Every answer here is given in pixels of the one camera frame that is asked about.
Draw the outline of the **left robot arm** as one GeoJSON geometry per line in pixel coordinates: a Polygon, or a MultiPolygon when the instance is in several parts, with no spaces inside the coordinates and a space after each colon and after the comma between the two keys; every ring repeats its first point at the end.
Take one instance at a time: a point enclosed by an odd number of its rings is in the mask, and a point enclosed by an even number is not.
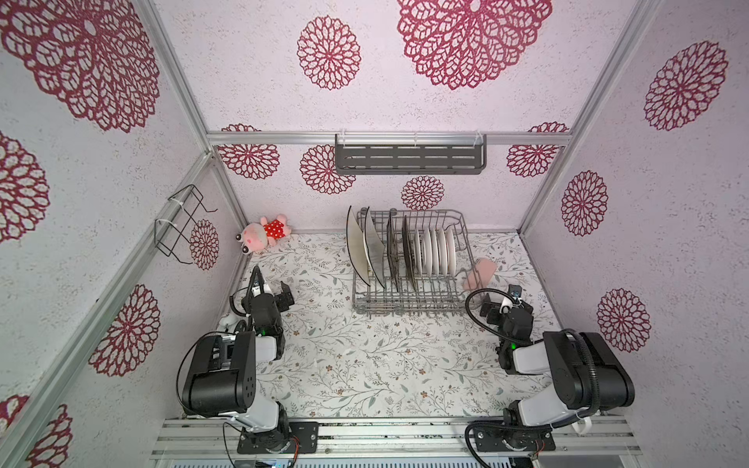
{"type": "Polygon", "coordinates": [[[258,266],[245,292],[241,310],[230,305],[238,328],[205,333],[185,354],[191,362],[186,377],[176,378],[177,401],[187,415],[224,419],[253,450],[283,452],[294,440],[288,413],[282,404],[259,394],[257,364],[283,357],[282,313],[295,300],[286,283],[273,294],[258,266]]]}

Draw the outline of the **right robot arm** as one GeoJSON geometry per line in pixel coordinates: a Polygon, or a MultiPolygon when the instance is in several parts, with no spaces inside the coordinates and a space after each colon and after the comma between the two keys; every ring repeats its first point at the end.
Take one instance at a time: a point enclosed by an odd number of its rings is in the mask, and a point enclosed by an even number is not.
{"type": "Polygon", "coordinates": [[[481,290],[479,312],[466,312],[474,323],[499,339],[499,366],[511,376],[542,376],[551,383],[538,394],[511,403],[502,421],[516,429],[556,428],[581,423],[599,411],[631,406],[636,398],[632,378],[602,335],[572,329],[545,331],[532,339],[534,311],[522,298],[501,292],[502,302],[481,290]]]}

